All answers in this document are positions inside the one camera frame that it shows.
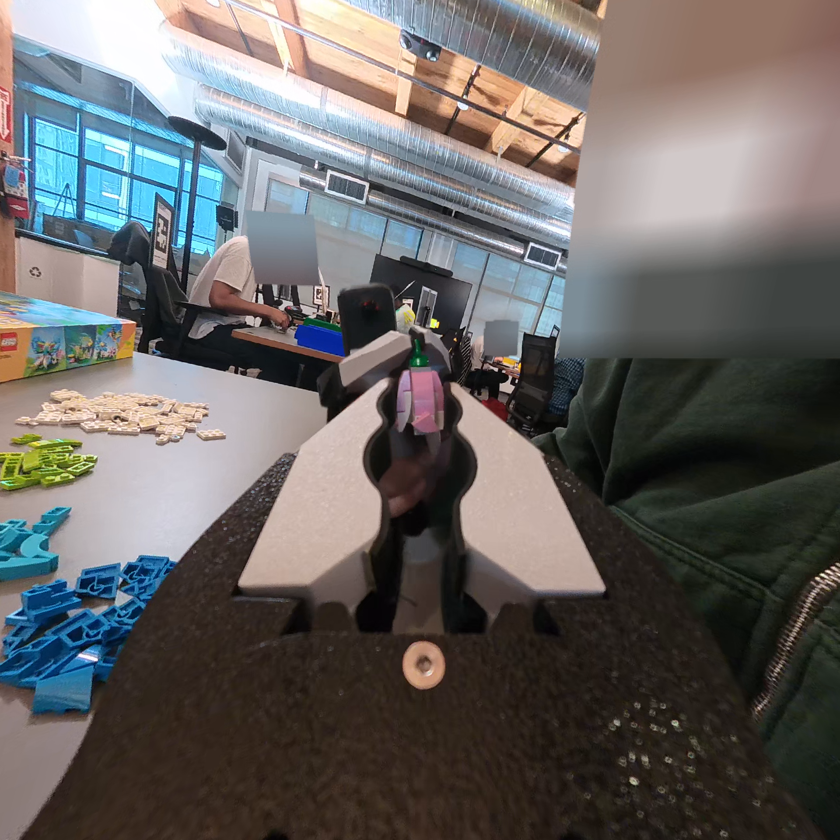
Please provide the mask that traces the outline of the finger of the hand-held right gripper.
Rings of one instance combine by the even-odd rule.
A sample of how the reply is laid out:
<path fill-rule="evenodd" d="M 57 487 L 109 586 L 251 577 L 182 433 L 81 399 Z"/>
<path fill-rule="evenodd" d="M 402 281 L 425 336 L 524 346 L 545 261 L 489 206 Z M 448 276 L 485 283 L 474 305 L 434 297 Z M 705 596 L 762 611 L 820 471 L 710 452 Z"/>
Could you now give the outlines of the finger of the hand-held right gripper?
<path fill-rule="evenodd" d="M 423 352 L 429 366 L 438 374 L 442 383 L 453 380 L 452 360 L 441 338 L 431 330 L 420 330 L 423 339 Z"/>
<path fill-rule="evenodd" d="M 353 350 L 340 363 L 340 381 L 347 393 L 362 393 L 402 369 L 413 350 L 407 333 L 389 331 Z"/>

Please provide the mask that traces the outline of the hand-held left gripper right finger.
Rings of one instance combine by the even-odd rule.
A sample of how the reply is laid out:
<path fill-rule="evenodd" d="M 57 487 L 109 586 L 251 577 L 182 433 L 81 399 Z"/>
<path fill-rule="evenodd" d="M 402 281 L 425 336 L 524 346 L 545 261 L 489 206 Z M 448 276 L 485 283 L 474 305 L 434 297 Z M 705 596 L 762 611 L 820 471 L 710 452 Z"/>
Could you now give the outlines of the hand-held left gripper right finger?
<path fill-rule="evenodd" d="M 445 628 L 488 629 L 505 606 L 603 598 L 606 584 L 542 454 L 453 384 L 445 498 Z"/>

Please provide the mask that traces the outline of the pink lego flower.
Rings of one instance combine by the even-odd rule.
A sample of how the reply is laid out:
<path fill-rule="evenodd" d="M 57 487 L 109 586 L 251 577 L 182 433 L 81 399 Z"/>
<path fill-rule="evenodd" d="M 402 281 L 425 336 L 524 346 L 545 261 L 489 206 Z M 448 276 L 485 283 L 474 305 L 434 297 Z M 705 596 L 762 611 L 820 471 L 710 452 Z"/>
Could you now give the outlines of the pink lego flower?
<path fill-rule="evenodd" d="M 438 373 L 427 365 L 403 371 L 396 389 L 396 430 L 411 427 L 415 435 L 438 436 L 444 425 L 445 391 Z"/>

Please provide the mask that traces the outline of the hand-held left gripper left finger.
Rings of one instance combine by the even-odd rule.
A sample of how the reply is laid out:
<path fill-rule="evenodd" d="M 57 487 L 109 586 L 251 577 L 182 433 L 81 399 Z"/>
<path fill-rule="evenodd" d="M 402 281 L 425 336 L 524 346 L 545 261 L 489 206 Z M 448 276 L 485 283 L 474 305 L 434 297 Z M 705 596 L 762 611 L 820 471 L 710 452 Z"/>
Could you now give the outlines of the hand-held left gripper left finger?
<path fill-rule="evenodd" d="M 379 381 L 299 449 L 238 579 L 237 594 L 343 606 L 391 631 L 397 525 L 380 478 L 392 462 L 393 385 Z"/>

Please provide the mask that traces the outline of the white recycling cabinet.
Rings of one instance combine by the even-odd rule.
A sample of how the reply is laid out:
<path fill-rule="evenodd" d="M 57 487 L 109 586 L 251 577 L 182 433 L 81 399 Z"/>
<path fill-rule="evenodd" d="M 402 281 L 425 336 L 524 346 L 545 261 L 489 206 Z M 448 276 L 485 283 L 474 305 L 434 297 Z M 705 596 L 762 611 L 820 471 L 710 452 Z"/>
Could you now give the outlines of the white recycling cabinet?
<path fill-rule="evenodd" d="M 120 263 L 45 240 L 17 237 L 15 292 L 116 317 Z"/>

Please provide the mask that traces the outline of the pile of blue lego pieces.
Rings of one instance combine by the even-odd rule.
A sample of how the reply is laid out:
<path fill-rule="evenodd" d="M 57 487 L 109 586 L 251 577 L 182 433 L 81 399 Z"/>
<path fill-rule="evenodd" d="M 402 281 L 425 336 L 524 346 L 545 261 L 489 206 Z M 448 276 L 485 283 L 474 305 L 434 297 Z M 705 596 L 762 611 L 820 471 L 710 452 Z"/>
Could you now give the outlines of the pile of blue lego pieces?
<path fill-rule="evenodd" d="M 31 693 L 33 716 L 85 715 L 132 630 L 177 565 L 142 554 L 83 569 L 75 583 L 37 584 L 5 617 L 2 686 Z"/>

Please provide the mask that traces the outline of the large black screen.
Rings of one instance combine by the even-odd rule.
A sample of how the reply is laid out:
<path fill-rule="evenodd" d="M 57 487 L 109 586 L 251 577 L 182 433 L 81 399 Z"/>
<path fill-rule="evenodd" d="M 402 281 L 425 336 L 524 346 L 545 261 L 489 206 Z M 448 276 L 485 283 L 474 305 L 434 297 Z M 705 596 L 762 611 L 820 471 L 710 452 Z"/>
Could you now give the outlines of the large black screen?
<path fill-rule="evenodd" d="M 370 283 L 388 286 L 396 307 L 410 301 L 416 315 L 420 313 L 422 289 L 435 291 L 437 298 L 430 315 L 438 322 L 434 330 L 439 333 L 460 329 L 472 289 L 468 282 L 454 278 L 449 269 L 410 257 L 383 255 L 374 258 Z"/>

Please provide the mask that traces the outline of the office desk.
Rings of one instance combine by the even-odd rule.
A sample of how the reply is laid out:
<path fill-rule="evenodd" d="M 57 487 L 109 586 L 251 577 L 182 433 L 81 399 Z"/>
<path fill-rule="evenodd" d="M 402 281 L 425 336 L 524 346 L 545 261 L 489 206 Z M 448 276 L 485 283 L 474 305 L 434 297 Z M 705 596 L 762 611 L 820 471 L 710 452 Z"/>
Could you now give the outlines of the office desk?
<path fill-rule="evenodd" d="M 271 327 L 242 328 L 233 330 L 232 337 L 236 340 L 246 341 L 273 350 L 295 354 L 306 360 L 317 360 L 331 364 L 341 362 L 343 354 L 341 352 L 332 352 L 332 350 L 341 350 L 339 346 L 334 348 L 330 347 L 325 350 L 323 348 L 309 346 L 305 343 L 300 344 L 298 342 L 298 332 L 300 329 L 301 326 L 298 326 L 290 332 L 282 332 Z"/>

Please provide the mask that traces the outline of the black floor lamp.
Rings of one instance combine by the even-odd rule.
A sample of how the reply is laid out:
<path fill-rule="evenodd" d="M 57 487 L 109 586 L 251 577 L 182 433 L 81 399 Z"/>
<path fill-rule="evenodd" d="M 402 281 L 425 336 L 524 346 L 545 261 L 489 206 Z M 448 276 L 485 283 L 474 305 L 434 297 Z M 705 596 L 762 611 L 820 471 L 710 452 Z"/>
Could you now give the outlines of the black floor lamp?
<path fill-rule="evenodd" d="M 193 230 L 197 199 L 197 184 L 201 164 L 201 154 L 204 147 L 212 151 L 226 151 L 227 142 L 218 133 L 199 122 L 184 117 L 171 115 L 167 118 L 168 123 L 174 131 L 189 139 L 193 143 L 192 167 L 189 192 L 187 194 L 187 206 L 184 214 L 185 239 L 182 255 L 181 287 L 187 291 L 188 277 L 192 258 Z"/>

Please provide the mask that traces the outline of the blue plastic bin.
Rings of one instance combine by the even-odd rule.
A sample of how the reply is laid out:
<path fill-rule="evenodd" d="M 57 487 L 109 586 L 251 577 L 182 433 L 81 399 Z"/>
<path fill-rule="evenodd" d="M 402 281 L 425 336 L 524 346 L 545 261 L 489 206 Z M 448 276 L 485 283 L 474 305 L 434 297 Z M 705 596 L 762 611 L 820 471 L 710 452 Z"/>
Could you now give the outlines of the blue plastic bin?
<path fill-rule="evenodd" d="M 344 357 L 343 336 L 340 325 L 308 318 L 297 325 L 295 338 L 299 347 Z"/>

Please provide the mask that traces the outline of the black office chair with jacket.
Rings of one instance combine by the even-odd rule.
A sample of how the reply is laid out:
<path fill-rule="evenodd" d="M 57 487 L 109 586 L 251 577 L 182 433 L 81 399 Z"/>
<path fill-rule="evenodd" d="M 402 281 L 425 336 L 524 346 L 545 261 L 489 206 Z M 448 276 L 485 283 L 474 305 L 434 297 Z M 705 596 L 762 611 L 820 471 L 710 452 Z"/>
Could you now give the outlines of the black office chair with jacket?
<path fill-rule="evenodd" d="M 210 313 L 187 300 L 177 278 L 168 268 L 152 264 L 150 234 L 137 222 L 128 222 L 112 238 L 108 255 L 126 266 L 139 265 L 145 278 L 145 303 L 138 351 L 147 354 L 150 342 L 155 351 L 174 361 L 198 364 L 219 371 L 235 365 L 228 354 L 208 349 L 189 338 L 197 316 Z"/>

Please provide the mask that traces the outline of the silver ventilation duct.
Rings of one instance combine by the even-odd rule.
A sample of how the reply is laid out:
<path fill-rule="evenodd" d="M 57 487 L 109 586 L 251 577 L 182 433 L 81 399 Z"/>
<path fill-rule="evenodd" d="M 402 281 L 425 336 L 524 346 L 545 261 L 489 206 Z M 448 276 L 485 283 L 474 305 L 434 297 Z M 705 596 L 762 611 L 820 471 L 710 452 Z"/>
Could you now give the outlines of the silver ventilation duct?
<path fill-rule="evenodd" d="M 530 243 L 561 251 L 568 251 L 570 247 L 569 244 L 558 245 L 546 238 L 520 234 L 510 228 L 497 227 L 477 217 L 467 216 L 465 219 L 461 219 L 451 214 L 440 213 L 434 208 L 426 208 L 398 196 L 388 196 L 375 189 L 369 189 L 365 201 L 361 203 L 344 194 L 329 192 L 327 190 L 327 173 L 307 166 L 300 168 L 298 184 L 301 189 L 335 198 L 352 207 L 362 208 L 395 221 L 428 229 L 465 244 L 519 261 L 524 260 Z"/>
<path fill-rule="evenodd" d="M 572 187 L 379 108 L 361 103 L 353 110 L 354 100 L 334 91 L 304 94 L 301 101 L 269 94 L 252 102 L 199 84 L 194 102 L 207 120 L 445 203 L 467 207 L 468 200 L 456 196 L 461 191 L 566 221 L 574 213 Z"/>
<path fill-rule="evenodd" d="M 603 20 L 576 2 L 391 2 L 400 26 L 583 112 Z"/>

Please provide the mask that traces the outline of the colourful lego set box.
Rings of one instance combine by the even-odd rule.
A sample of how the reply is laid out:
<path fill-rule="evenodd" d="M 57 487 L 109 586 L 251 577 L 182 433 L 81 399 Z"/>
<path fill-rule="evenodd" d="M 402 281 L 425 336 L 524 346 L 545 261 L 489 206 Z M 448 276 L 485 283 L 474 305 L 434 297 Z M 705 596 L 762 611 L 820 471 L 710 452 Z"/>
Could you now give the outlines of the colourful lego set box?
<path fill-rule="evenodd" d="M 1 383 L 129 358 L 134 321 L 1 293 Z"/>

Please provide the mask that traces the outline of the large glass windows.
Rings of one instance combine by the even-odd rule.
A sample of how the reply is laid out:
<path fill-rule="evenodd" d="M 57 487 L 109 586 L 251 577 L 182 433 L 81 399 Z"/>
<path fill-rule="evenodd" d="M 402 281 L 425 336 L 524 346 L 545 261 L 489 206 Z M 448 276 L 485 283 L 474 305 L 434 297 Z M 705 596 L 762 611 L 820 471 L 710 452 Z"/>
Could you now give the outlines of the large glass windows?
<path fill-rule="evenodd" d="M 149 227 L 154 198 L 161 195 L 175 210 L 175 245 L 184 245 L 193 174 L 190 144 L 79 111 L 63 118 L 25 112 L 22 131 L 33 201 L 30 229 L 46 235 L 47 217 L 109 232 L 129 221 Z"/>

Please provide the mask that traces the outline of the black and white marker board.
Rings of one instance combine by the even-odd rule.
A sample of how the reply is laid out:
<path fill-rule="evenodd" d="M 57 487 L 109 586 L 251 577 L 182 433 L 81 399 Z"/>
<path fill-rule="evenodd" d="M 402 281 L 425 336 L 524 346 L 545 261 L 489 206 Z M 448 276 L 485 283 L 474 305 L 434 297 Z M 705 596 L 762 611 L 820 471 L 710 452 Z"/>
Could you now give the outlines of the black and white marker board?
<path fill-rule="evenodd" d="M 150 232 L 151 256 L 150 265 L 168 270 L 174 276 L 177 274 L 172 250 L 175 232 L 175 211 L 173 206 L 162 194 L 154 195 L 154 212 Z"/>

